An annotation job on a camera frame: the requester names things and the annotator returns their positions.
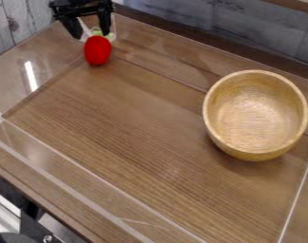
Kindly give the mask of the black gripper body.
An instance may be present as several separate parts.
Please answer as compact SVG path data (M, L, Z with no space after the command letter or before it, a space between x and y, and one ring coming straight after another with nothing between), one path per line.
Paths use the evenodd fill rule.
M49 0L48 7L55 17L80 17L113 12L112 0Z

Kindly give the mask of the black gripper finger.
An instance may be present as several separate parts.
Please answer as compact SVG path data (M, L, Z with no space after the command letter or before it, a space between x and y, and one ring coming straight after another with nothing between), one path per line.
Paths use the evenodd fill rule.
M76 17L61 16L60 22L64 25L64 29L75 39L81 38L83 29Z
M101 10L97 12L97 19L99 19L99 27L101 30L101 34L107 36L111 32L111 11Z

